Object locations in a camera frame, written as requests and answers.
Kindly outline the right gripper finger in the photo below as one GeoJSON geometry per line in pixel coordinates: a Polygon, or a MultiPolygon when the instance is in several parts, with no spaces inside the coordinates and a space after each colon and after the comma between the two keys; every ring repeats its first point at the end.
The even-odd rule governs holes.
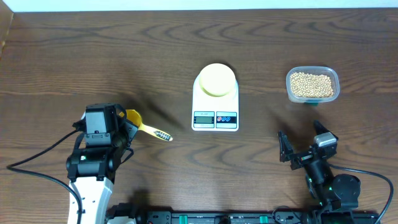
{"type": "Polygon", "coordinates": [[[288,140],[287,135],[284,134],[282,131],[279,131],[278,138],[279,138],[279,144],[280,144],[279,160],[281,162],[290,161],[291,160],[290,157],[294,154],[294,150],[290,144],[290,141],[288,140]]]}
{"type": "Polygon", "coordinates": [[[329,132],[329,130],[326,127],[324,127],[324,125],[322,125],[321,122],[319,122],[319,120],[313,121],[313,127],[314,127],[314,130],[317,135],[321,135],[321,134],[325,134],[325,133],[329,132]]]}

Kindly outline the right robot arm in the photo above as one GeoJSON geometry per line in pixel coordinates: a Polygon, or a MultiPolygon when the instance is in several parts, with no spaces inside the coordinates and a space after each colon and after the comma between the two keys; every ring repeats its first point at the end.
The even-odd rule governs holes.
{"type": "Polygon", "coordinates": [[[319,121],[313,122],[316,136],[305,152],[294,152],[287,135],[279,131],[280,161],[290,162],[292,170],[305,169],[307,187],[320,207],[310,210],[303,223],[353,223],[352,210],[358,207],[360,180],[349,174],[334,175],[327,160],[336,154],[338,137],[319,121]]]}

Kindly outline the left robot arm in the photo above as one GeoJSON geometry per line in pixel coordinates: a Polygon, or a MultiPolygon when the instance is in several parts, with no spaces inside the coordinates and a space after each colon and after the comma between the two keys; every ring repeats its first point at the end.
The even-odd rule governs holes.
{"type": "Polygon", "coordinates": [[[131,149],[138,127],[119,104],[86,107],[73,126],[80,133],[67,158],[70,194],[68,223],[105,223],[118,167],[131,149]]]}

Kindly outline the yellow measuring scoop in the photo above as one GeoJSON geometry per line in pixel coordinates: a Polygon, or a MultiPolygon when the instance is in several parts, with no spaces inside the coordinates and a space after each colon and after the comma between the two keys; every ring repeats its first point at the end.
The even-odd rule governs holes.
{"type": "Polygon", "coordinates": [[[153,128],[143,123],[142,116],[136,110],[126,110],[127,119],[138,127],[139,131],[143,131],[151,136],[163,141],[173,141],[173,137],[165,131],[153,128]]]}

